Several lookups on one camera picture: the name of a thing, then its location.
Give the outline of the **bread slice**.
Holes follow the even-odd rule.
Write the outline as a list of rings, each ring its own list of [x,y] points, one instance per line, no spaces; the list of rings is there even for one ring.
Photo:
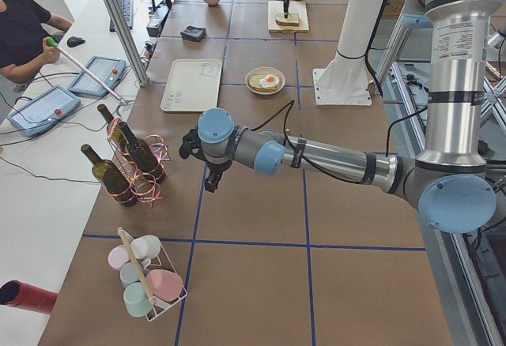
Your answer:
[[[285,19],[283,13],[278,13],[275,17],[275,22],[278,26],[298,26],[300,24],[300,16],[298,13],[289,13],[289,17]]]
[[[280,87],[281,79],[275,74],[253,74],[248,84],[256,92],[274,92]]]

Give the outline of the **white round plate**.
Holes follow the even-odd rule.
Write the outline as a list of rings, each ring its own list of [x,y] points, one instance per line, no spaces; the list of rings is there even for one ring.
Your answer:
[[[285,86],[285,76],[273,67],[258,67],[247,73],[245,84],[255,94],[273,95]]]

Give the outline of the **cream bear tray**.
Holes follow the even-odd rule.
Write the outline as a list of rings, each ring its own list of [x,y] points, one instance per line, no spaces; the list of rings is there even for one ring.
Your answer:
[[[160,109],[202,113],[216,107],[221,72],[220,59],[176,59],[168,75]]]

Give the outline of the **wooden cutting board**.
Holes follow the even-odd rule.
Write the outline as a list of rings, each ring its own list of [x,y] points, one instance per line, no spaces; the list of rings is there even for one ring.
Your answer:
[[[269,32],[309,32],[307,7],[303,1],[291,1],[287,13],[283,1],[269,1],[267,19]]]

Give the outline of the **green wine bottle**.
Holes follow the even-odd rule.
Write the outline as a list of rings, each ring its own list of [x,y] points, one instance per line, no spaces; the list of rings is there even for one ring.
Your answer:
[[[102,115],[107,124],[107,140],[116,156],[121,156],[126,162],[134,164],[130,154],[127,151],[127,140],[119,129],[120,119],[113,116],[107,106],[103,103],[97,106],[97,110]]]
[[[81,146],[81,152],[93,165],[92,173],[95,178],[116,202],[125,207],[131,207],[138,202],[129,181],[111,160],[102,159],[88,144]]]
[[[126,138],[126,150],[130,154],[131,159],[136,163],[137,168],[141,172],[152,175],[157,183],[162,183],[166,178],[166,174],[160,161],[153,155],[148,144],[144,140],[137,138],[124,121],[119,122],[119,129]]]

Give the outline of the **fried egg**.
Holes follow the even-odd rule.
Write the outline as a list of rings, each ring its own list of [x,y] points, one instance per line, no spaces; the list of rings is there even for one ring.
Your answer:
[[[275,89],[280,83],[280,78],[277,75],[268,74],[259,79],[259,84],[265,89]]]

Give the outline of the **white cup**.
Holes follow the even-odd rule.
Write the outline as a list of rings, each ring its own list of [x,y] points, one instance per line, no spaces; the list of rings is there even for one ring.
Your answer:
[[[137,259],[155,258],[161,249],[161,242],[155,235],[143,235],[130,242]]]

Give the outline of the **grey folded cloth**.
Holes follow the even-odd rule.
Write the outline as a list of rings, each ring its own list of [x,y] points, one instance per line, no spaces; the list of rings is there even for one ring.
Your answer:
[[[201,28],[201,27],[195,27],[195,26],[192,26],[192,25],[188,25],[179,34],[185,40],[190,40],[190,41],[193,41],[193,42],[200,42],[206,36],[206,28]]]

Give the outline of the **light pink cup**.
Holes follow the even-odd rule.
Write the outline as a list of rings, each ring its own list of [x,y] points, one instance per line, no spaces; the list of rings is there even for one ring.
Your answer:
[[[129,262],[130,257],[124,245],[115,246],[108,254],[108,264],[116,271],[121,270]]]

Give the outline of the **grey cup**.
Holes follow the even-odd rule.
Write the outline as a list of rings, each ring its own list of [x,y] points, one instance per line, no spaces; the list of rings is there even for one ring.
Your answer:
[[[150,265],[151,260],[146,259],[141,263],[142,272],[144,276],[147,276],[149,270],[147,267]],[[139,282],[138,274],[135,271],[134,266],[131,262],[127,262],[119,272],[119,278],[121,280],[122,285],[126,288],[128,285]]]

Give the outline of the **black box device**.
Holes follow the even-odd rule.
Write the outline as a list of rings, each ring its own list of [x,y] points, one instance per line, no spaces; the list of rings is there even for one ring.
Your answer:
[[[146,25],[150,37],[157,38],[161,34],[168,14],[169,8],[167,6],[161,6],[154,12]]]

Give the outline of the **mint green cup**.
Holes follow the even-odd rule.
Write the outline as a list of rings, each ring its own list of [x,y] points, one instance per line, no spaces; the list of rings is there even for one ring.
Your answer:
[[[153,304],[148,300],[140,282],[126,286],[123,291],[123,302],[128,314],[134,318],[144,317],[153,309]]]

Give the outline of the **teach pendant far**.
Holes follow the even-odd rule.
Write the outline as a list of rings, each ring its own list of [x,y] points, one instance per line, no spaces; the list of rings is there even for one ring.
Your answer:
[[[93,56],[85,68],[104,82],[109,88],[114,88],[123,78],[127,62],[118,58]],[[76,96],[104,97],[108,92],[88,74],[81,71],[72,81],[68,90]]]

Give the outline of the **teach pendant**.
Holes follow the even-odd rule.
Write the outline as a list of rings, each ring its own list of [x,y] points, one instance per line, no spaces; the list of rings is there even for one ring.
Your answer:
[[[118,58],[93,56],[85,68],[104,82],[109,88],[114,88],[123,78],[127,62]],[[104,97],[108,92],[88,74],[81,71],[72,81],[68,90],[76,96]]]
[[[73,113],[81,100],[60,85],[47,90],[7,118],[26,137],[42,134]]]

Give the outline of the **black keyboard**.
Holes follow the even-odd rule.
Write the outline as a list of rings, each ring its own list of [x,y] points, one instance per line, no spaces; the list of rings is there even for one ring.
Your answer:
[[[134,0],[117,0],[117,2],[127,27],[132,30],[134,27]]]

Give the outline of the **teach pendant near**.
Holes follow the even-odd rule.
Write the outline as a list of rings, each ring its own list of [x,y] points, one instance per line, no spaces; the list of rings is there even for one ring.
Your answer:
[[[42,134],[73,113],[81,100],[60,85],[47,90],[7,118],[26,137]]]

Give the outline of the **black computer mouse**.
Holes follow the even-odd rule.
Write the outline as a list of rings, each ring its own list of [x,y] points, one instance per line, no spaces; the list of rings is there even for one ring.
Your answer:
[[[71,36],[66,41],[66,45],[70,48],[80,46],[84,43],[85,43],[85,39],[80,36]]]

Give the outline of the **pink grabber stick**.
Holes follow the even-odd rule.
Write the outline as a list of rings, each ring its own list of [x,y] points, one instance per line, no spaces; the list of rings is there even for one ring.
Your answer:
[[[52,37],[46,38],[46,43],[49,47],[57,49],[61,54],[65,55],[75,66],[77,66],[83,73],[88,75],[93,81],[95,81],[100,87],[104,88],[107,93],[111,94],[115,99],[120,102],[121,106],[126,106],[130,101],[125,100],[121,95],[116,93],[110,87],[108,87],[101,79],[99,79],[94,73],[83,66],[77,59],[71,56],[67,51],[63,50]]]

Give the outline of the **red cylinder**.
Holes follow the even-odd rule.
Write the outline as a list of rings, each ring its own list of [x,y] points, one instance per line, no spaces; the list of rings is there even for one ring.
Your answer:
[[[53,291],[11,280],[1,286],[1,304],[22,310],[50,314],[58,298]]]

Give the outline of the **seated person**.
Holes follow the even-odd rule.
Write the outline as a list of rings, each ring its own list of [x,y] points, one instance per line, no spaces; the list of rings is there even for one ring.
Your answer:
[[[48,24],[67,32],[72,22],[34,0],[1,0],[1,75],[17,84],[29,83],[47,64],[60,58],[47,44]]]

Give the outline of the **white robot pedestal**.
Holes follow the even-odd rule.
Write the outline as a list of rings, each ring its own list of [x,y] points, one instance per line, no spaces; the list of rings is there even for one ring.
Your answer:
[[[334,59],[313,70],[315,103],[369,106],[366,54],[384,0],[349,0]]]

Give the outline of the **aluminium frame post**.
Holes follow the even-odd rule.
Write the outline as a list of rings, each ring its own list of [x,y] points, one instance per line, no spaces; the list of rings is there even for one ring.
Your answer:
[[[123,11],[120,9],[117,0],[103,0],[108,11],[110,18],[115,26],[116,34],[119,37],[119,41],[122,44],[123,50],[130,62],[131,69],[137,79],[140,87],[144,87],[148,82],[149,78],[146,74],[145,67],[142,64],[141,58],[138,54],[134,38],[130,33],[130,29],[127,26],[127,22],[123,17]]]

